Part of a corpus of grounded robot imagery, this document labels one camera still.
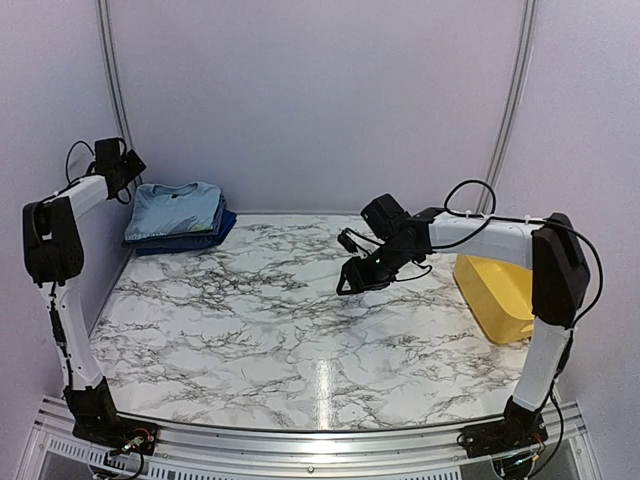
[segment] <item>white marble surface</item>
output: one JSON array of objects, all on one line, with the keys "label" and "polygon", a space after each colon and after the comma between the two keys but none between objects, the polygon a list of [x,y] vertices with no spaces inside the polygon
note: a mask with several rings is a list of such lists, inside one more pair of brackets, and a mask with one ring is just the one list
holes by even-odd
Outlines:
[{"label": "white marble surface", "polygon": [[338,297],[347,226],[368,232],[356,217],[240,216],[217,250],[134,257],[92,335],[118,408],[323,430],[501,412],[526,342],[486,340],[453,256],[430,257],[420,280]]}]

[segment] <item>folded clothes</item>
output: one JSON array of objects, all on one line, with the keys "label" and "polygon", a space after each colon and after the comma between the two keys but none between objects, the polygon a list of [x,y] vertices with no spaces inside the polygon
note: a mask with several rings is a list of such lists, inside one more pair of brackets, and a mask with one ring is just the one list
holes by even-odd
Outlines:
[{"label": "folded clothes", "polygon": [[136,254],[144,256],[160,253],[181,253],[220,246],[235,225],[236,218],[237,215],[235,213],[224,210],[217,234],[149,239],[136,244]]},{"label": "folded clothes", "polygon": [[225,206],[220,188],[204,182],[181,187],[140,185],[124,243],[132,245],[148,239],[215,235]]}]

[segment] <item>yellow basket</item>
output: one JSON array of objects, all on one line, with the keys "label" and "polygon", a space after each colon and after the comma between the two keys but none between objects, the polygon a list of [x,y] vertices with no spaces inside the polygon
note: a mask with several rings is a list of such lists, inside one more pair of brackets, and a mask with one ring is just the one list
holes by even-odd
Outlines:
[{"label": "yellow basket", "polygon": [[498,344],[531,336],[531,271],[510,263],[458,255],[453,276],[480,328]]}]

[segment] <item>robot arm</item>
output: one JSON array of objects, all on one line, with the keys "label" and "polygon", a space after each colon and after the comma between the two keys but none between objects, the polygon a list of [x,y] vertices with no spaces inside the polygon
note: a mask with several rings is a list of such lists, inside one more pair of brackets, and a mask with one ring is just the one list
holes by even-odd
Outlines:
[{"label": "robot arm", "polygon": [[[442,208],[410,216],[388,194],[365,207],[362,216],[384,243],[371,255],[344,264],[339,295],[385,288],[403,265],[422,262],[435,252],[491,258],[533,271],[534,331],[522,376],[504,420],[463,431],[463,446],[475,457],[533,444],[535,435],[546,440],[540,412],[568,359],[573,321],[590,277],[569,219],[553,214],[547,220],[487,221],[489,217]],[[346,235],[343,232],[339,241],[353,251]]]},{"label": "robot arm", "polygon": [[145,165],[133,151],[121,152],[119,138],[95,142],[95,173],[64,190],[23,208],[24,260],[45,300],[64,373],[64,396],[78,438],[122,448],[144,428],[147,440],[138,448],[152,453],[157,426],[118,415],[107,381],[91,352],[80,302],[84,252],[77,220],[103,202],[118,198]]}]

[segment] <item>black wire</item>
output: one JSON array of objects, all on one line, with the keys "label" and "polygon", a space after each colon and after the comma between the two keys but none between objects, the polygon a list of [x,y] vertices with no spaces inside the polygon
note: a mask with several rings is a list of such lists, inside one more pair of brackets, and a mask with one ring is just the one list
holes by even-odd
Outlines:
[{"label": "black wire", "polygon": [[142,452],[137,451],[136,453],[138,455],[140,455],[140,466],[138,467],[138,470],[136,471],[136,473],[134,473],[133,475],[131,475],[130,477],[126,477],[124,479],[121,480],[135,480],[136,478],[138,478],[140,476],[140,474],[142,473],[142,469],[144,468],[144,455],[142,455]]},{"label": "black wire", "polygon": [[478,235],[482,230],[484,230],[485,228],[487,228],[489,226],[489,223],[491,223],[492,217],[488,217],[485,222],[480,225],[478,228],[476,228],[473,232],[471,232],[469,235],[467,235],[464,238],[461,238],[460,240],[456,240],[453,243],[449,243],[446,245],[433,245],[431,247],[432,250],[437,251],[437,250],[446,250],[448,248],[454,248],[457,247],[459,245],[462,245],[465,242],[468,242],[469,240],[471,240],[473,237],[475,237],[476,235]]},{"label": "black wire", "polygon": [[120,142],[124,147],[124,151],[120,155],[127,153],[127,142],[124,141],[124,138],[118,137],[118,142]]},{"label": "black wire", "polygon": [[426,275],[429,275],[431,273],[431,270],[433,270],[433,266],[431,265],[427,265],[426,267],[421,267],[424,270],[426,270],[424,273],[421,273],[420,275],[416,275],[415,277],[409,277],[409,278],[398,278],[396,279],[396,282],[409,282],[411,280],[417,280],[419,278],[422,278]]},{"label": "black wire", "polygon": [[[453,190],[451,190],[449,192],[449,194],[447,195],[447,198],[445,198],[445,200],[444,200],[444,209],[445,209],[445,211],[447,213],[450,213],[451,215],[455,215],[456,217],[466,217],[467,216],[464,213],[458,213],[458,212],[454,212],[453,210],[451,210],[449,208],[449,202],[451,201],[451,199],[453,198],[453,196],[456,194],[456,192],[458,190],[460,190],[465,185],[470,185],[470,184],[481,185],[481,186],[483,186],[484,188],[487,189],[487,191],[489,192],[489,195],[491,195],[491,211],[489,213],[490,214],[496,213],[496,207],[498,205],[498,200],[497,200],[497,197],[496,197],[495,190],[493,189],[493,187],[491,185],[489,185],[484,180],[478,180],[478,179],[475,179],[475,178],[470,178],[469,180],[465,180],[464,182],[460,182],[458,185],[453,187]],[[482,215],[479,215],[477,213],[471,215],[472,218],[478,218],[478,217],[481,217],[481,216]]]},{"label": "black wire", "polygon": [[[136,478],[138,478],[142,474],[142,469],[144,468],[144,455],[142,454],[142,452],[140,450],[133,450],[132,449],[131,452],[136,452],[138,455],[140,455],[140,465],[138,466],[138,470],[136,470],[136,473],[134,473],[130,477],[121,477],[119,473],[113,474],[111,472],[107,472],[107,473],[100,472],[99,474],[103,478],[112,478],[112,479],[118,479],[118,480],[135,480]],[[107,463],[107,458],[108,458],[108,454],[105,455],[103,464],[104,464],[105,467],[111,467],[111,465],[109,465]]]},{"label": "black wire", "polygon": [[69,149],[69,152],[67,152],[67,159],[64,162],[64,173],[65,173],[65,175],[67,177],[67,184],[71,183],[71,177],[69,176],[69,159],[71,158],[71,152],[73,152],[73,149],[76,148],[78,145],[84,145],[85,147],[87,147],[89,149],[89,151],[91,152],[91,156],[92,157],[96,156],[95,152],[93,151],[93,148],[91,148],[91,145],[89,145],[84,140],[78,140],[76,143],[71,145],[71,148]]},{"label": "black wire", "polygon": [[544,463],[540,465],[540,468],[538,468],[535,472],[529,475],[529,478],[537,477],[538,474],[542,470],[544,470],[547,467],[547,465],[549,465],[553,457],[555,457],[555,455],[558,453],[558,450],[560,450],[560,444],[562,443],[562,438],[564,437],[564,417],[562,416],[562,410],[560,409],[560,405],[558,405],[558,400],[556,400],[556,397],[553,394],[551,394],[551,403],[553,403],[553,406],[556,407],[556,411],[558,412],[558,416],[560,417],[560,436],[558,437],[558,443],[556,443],[556,446],[554,447],[553,451],[549,454],[547,459],[544,461]]},{"label": "black wire", "polygon": [[87,175],[91,175],[93,173],[93,171],[95,170],[95,168],[96,168],[96,162],[94,160],[87,167],[87,171],[84,173],[84,176],[86,177]]},{"label": "black wire", "polygon": [[129,198],[127,199],[127,201],[125,202],[124,200],[122,200],[122,199],[120,198],[120,194],[117,194],[117,195],[116,195],[116,200],[118,201],[118,203],[120,203],[120,204],[122,204],[122,205],[129,205],[129,204],[131,203],[131,191],[129,190],[129,187],[128,187],[128,186],[124,187],[124,191],[125,191],[125,192],[127,192],[127,196],[129,197]]}]

